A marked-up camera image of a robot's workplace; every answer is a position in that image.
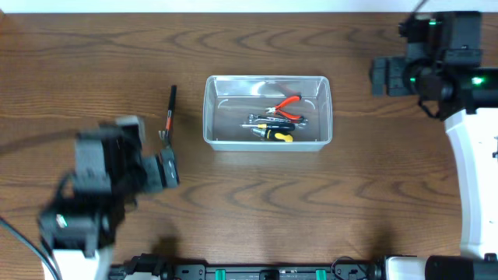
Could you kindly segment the small black claw hammer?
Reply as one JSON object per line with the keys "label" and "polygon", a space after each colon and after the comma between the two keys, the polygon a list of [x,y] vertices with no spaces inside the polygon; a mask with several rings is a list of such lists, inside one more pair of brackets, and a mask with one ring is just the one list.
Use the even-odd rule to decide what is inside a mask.
{"label": "small black claw hammer", "polygon": [[172,126],[173,126],[173,121],[174,121],[176,95],[177,95],[177,86],[172,85],[170,88],[170,98],[169,98],[169,103],[168,103],[168,108],[167,108],[166,123],[164,125],[164,129],[162,131],[159,131],[159,137],[165,146],[170,145],[170,142],[171,142],[170,135],[172,132]]}

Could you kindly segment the silver combination wrench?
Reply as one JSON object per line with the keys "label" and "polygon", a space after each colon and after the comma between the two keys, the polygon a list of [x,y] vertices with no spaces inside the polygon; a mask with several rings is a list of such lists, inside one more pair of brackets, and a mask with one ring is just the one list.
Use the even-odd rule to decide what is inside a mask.
{"label": "silver combination wrench", "polygon": [[285,117],[271,117],[271,116],[260,115],[260,114],[249,114],[248,120],[250,123],[279,122],[279,123],[289,123],[289,124],[296,124],[296,125],[306,125],[307,124],[307,119],[300,119],[300,120],[296,121],[296,120],[291,120],[291,119],[285,118]]}

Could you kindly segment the thin black precision screwdriver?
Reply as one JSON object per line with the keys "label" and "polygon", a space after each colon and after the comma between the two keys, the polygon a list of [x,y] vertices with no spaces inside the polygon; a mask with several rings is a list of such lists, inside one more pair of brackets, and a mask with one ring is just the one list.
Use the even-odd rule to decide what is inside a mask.
{"label": "thin black precision screwdriver", "polygon": [[242,128],[259,128],[259,129],[274,129],[280,131],[294,131],[295,124],[290,123],[261,123],[261,124],[242,124]]}

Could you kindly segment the red handled pliers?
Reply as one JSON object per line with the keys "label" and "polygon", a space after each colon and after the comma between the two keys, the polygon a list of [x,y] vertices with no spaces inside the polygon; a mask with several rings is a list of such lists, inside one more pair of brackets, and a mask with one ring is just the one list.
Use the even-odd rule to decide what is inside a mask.
{"label": "red handled pliers", "polygon": [[278,103],[277,105],[275,105],[273,107],[265,108],[265,113],[278,115],[280,117],[285,117],[285,118],[289,118],[291,120],[296,120],[296,121],[300,120],[300,119],[304,119],[303,115],[291,114],[290,112],[288,112],[286,110],[286,108],[289,105],[291,105],[293,103],[298,103],[301,101],[301,99],[302,99],[301,95],[288,96],[282,102]]}

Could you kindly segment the stubby yellow black screwdriver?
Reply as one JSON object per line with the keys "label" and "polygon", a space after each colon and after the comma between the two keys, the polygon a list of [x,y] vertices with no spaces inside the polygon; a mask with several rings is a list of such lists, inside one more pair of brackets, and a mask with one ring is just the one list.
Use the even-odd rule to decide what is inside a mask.
{"label": "stubby yellow black screwdriver", "polygon": [[286,131],[277,131],[269,128],[252,128],[251,132],[260,138],[275,142],[293,142],[293,136]]}

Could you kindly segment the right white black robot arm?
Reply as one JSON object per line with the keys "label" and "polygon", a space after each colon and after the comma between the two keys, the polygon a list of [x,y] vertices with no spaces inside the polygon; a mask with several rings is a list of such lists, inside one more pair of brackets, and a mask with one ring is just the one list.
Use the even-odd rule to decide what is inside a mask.
{"label": "right white black robot arm", "polygon": [[428,117],[443,121],[454,153],[461,199],[460,255],[388,255],[367,279],[497,277],[497,70],[482,66],[482,14],[413,11],[399,23],[402,56],[375,58],[375,96],[417,96]]}

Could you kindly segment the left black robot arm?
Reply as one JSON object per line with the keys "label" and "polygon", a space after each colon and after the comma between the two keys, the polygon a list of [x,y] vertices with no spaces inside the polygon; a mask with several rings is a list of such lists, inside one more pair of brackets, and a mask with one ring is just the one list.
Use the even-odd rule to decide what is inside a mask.
{"label": "left black robot arm", "polygon": [[75,169],[65,175],[38,224],[48,262],[47,279],[126,278],[113,269],[117,228],[140,194],[180,183],[170,144],[171,126],[160,131],[163,148],[142,155],[143,123],[129,117],[81,131],[75,137]]}

